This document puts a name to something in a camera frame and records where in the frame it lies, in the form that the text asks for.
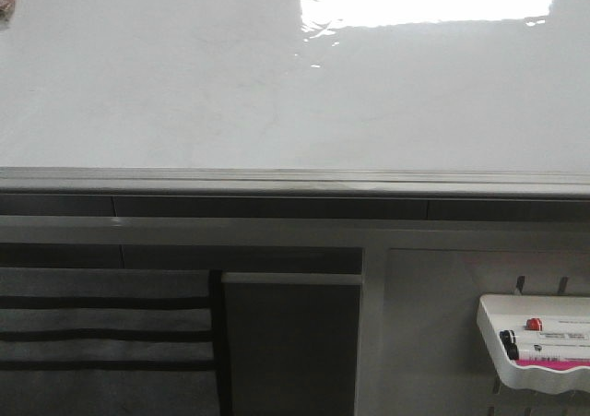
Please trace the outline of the taped black whiteboard marker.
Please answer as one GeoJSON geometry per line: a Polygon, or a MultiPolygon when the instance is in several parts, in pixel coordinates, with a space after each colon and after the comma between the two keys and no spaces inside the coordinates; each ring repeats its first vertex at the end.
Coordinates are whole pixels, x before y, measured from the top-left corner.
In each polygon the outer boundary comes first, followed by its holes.
{"type": "Polygon", "coordinates": [[[8,28],[10,19],[12,18],[17,0],[0,0],[0,27],[1,30],[8,28]]]}

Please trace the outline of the white glossy whiteboard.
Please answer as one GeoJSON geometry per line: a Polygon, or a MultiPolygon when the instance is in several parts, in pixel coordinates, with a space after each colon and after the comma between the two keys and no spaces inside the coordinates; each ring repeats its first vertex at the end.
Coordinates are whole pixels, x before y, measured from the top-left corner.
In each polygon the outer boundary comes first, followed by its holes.
{"type": "Polygon", "coordinates": [[[15,0],[1,186],[589,195],[589,0],[15,0]]]}

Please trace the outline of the white pegboard panel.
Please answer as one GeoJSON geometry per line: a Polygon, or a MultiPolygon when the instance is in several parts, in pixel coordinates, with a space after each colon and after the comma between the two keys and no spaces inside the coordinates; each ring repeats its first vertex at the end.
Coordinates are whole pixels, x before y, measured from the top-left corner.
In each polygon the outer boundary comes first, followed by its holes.
{"type": "Polygon", "coordinates": [[[383,304],[383,415],[586,415],[581,391],[505,386],[477,325],[487,293],[586,296],[582,252],[393,250],[383,304]]]}

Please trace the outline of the upper black capped marker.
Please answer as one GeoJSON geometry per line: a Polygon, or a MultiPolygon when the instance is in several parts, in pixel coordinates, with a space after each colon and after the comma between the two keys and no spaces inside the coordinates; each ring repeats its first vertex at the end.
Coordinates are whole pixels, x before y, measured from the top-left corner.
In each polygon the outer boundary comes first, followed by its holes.
{"type": "Polygon", "coordinates": [[[545,332],[506,329],[499,332],[499,337],[504,344],[589,345],[589,334],[584,332],[545,332]]]}

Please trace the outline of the black capped marker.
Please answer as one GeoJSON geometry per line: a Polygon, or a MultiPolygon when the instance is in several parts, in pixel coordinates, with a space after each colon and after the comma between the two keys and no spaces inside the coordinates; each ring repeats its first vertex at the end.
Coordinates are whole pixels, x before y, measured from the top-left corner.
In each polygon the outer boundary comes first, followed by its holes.
{"type": "Polygon", "coordinates": [[[589,361],[588,346],[507,344],[507,355],[513,361],[584,363],[589,361]]]}
{"type": "Polygon", "coordinates": [[[584,332],[545,332],[506,329],[499,332],[499,337],[504,344],[589,345],[589,334],[584,332]]]}

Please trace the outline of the grey fabric pocket organizer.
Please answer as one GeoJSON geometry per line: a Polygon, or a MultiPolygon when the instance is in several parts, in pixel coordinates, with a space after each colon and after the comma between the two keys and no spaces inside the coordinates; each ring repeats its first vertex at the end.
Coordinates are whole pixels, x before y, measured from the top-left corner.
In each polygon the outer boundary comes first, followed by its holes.
{"type": "Polygon", "coordinates": [[[216,270],[1,271],[5,415],[229,415],[216,270]]]}

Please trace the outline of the red capped marker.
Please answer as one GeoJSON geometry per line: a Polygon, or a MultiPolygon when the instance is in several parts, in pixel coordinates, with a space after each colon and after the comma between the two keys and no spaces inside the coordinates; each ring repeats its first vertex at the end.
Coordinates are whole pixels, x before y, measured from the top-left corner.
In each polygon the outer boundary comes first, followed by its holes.
{"type": "Polygon", "coordinates": [[[554,316],[531,317],[525,322],[525,329],[539,332],[588,333],[589,320],[586,318],[554,316]]]}

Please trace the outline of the lower black capped marker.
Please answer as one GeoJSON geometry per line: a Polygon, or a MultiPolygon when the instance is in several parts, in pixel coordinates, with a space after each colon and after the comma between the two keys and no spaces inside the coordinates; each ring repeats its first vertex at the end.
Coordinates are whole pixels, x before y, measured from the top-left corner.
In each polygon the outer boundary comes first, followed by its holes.
{"type": "Polygon", "coordinates": [[[588,346],[507,344],[507,355],[513,361],[584,363],[589,361],[588,346]]]}

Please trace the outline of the white plastic marker tray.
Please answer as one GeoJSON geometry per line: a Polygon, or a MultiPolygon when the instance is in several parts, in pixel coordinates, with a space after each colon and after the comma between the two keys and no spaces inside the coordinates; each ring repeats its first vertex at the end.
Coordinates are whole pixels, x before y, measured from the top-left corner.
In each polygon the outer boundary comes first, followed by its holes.
{"type": "Polygon", "coordinates": [[[511,389],[527,389],[549,395],[589,390],[589,367],[569,371],[516,365],[499,337],[501,330],[525,330],[531,317],[568,316],[589,320],[589,300],[566,296],[484,294],[479,299],[477,324],[501,382],[511,389]]]}

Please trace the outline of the pink eraser in tray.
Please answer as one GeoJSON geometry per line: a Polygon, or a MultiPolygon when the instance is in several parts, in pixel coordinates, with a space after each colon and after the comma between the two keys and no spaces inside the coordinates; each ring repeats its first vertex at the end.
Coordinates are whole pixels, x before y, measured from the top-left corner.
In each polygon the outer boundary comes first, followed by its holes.
{"type": "Polygon", "coordinates": [[[518,366],[527,367],[542,367],[554,371],[569,371],[578,367],[589,367],[590,362],[568,362],[568,361],[534,361],[534,360],[516,360],[514,362],[518,366]]]}

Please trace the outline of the white frame dark panel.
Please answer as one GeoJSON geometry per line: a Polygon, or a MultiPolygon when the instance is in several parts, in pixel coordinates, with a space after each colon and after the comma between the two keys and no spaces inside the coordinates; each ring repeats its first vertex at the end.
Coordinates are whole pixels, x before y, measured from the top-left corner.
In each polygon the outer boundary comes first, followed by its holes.
{"type": "Polygon", "coordinates": [[[226,275],[223,287],[234,414],[354,413],[359,284],[226,275]]]}

